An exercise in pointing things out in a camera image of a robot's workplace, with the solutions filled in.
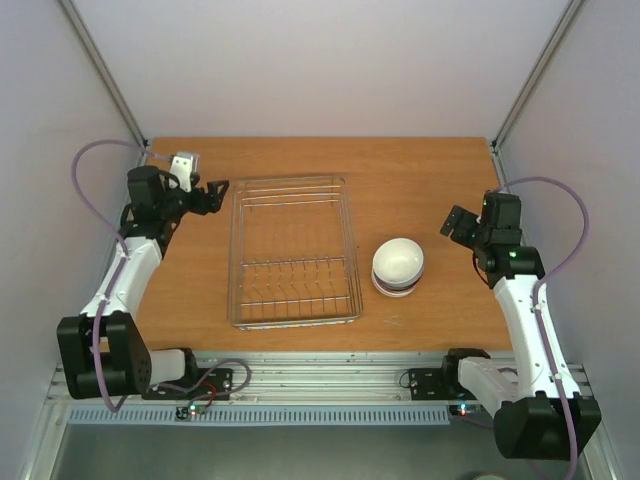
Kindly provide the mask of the white ceramic bowl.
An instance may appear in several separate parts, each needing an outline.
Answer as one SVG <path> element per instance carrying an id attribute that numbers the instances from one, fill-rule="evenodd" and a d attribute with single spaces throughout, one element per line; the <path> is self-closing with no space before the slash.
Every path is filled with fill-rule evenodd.
<path id="1" fill-rule="evenodd" d="M 382 283 L 404 289 L 423 274 L 425 265 L 421 247 L 409 238 L 393 238 L 383 243 L 372 260 L 373 273 Z"/>

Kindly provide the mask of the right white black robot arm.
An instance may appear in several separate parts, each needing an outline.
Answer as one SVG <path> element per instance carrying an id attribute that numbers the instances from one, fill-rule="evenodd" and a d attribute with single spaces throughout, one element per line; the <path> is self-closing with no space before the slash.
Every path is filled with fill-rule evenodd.
<path id="1" fill-rule="evenodd" d="M 505 317 L 515 358 L 507 375 L 481 349 L 451 349 L 441 383 L 453 396 L 472 395 L 493 421 L 499 452 L 509 459 L 575 461 L 601 422 L 562 353 L 543 284 L 538 250 L 522 243 L 521 200 L 488 192 L 475 214 L 452 207 L 441 234 L 469 249 Z"/>

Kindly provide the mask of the metal wire dish rack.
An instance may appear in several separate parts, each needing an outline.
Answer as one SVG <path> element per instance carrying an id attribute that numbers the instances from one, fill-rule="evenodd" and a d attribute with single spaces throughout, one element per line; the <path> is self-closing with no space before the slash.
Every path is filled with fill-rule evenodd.
<path id="1" fill-rule="evenodd" d="M 240 330 L 351 323 L 363 310 L 346 180 L 235 183 L 228 320 Z"/>

